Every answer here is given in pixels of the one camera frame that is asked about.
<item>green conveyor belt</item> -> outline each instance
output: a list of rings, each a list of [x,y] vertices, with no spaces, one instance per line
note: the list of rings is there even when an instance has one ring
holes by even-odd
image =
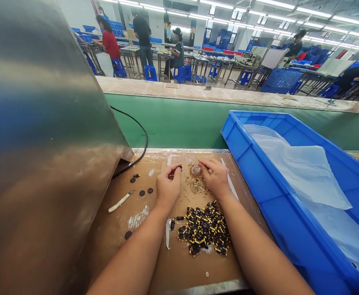
[[[112,106],[134,116],[147,130],[150,148],[227,148],[220,131],[229,110],[289,113],[344,150],[359,150],[359,113],[315,111],[220,102],[105,94]],[[116,118],[131,147],[145,144],[129,117]]]

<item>left hand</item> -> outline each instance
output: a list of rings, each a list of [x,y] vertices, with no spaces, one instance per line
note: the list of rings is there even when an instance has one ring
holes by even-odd
[[[168,166],[156,178],[157,200],[155,207],[167,214],[170,213],[175,201],[180,196],[182,169],[179,166],[181,164]],[[170,180],[169,175],[172,171],[174,171],[174,178]]]

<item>black disc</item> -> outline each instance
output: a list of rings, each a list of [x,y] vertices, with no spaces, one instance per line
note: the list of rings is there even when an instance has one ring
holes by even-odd
[[[125,240],[127,240],[128,238],[130,238],[130,236],[132,235],[132,232],[131,231],[127,231],[125,233]]]

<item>gray pants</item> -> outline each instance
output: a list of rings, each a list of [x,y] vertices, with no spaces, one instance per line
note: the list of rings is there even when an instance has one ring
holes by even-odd
[[[152,60],[151,47],[150,46],[140,46],[139,54],[140,54],[140,60],[141,60],[141,67],[143,68],[143,73],[144,73],[145,66],[147,65],[147,60],[148,60],[149,66],[154,65],[154,62]]]

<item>black cable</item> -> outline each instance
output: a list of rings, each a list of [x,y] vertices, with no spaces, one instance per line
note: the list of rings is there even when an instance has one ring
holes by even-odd
[[[122,114],[124,114],[124,115],[127,115],[127,116],[130,117],[130,118],[132,118],[132,119],[142,128],[142,130],[144,130],[144,133],[145,133],[145,147],[144,147],[144,151],[143,151],[143,153],[141,154],[141,156],[140,156],[136,161],[134,161],[132,164],[130,164],[129,166],[127,166],[125,169],[123,169],[122,171],[120,171],[120,172],[118,172],[117,174],[115,174],[115,175],[113,176],[113,178],[112,178],[112,179],[114,179],[115,177],[121,175],[122,173],[124,173],[125,171],[127,171],[128,169],[130,169],[131,167],[133,167],[138,161],[140,161],[140,160],[144,157],[145,152],[147,151],[147,146],[148,146],[148,134],[147,134],[146,130],[144,129],[144,127],[139,123],[139,121],[137,121],[137,120],[136,120],[135,118],[133,118],[131,115],[129,115],[129,114],[123,112],[123,111],[120,111],[119,109],[116,109],[115,107],[112,107],[112,106],[110,106],[110,107],[111,107],[113,110],[116,110],[116,111],[118,111],[118,112],[120,112],[120,113],[122,113]]]

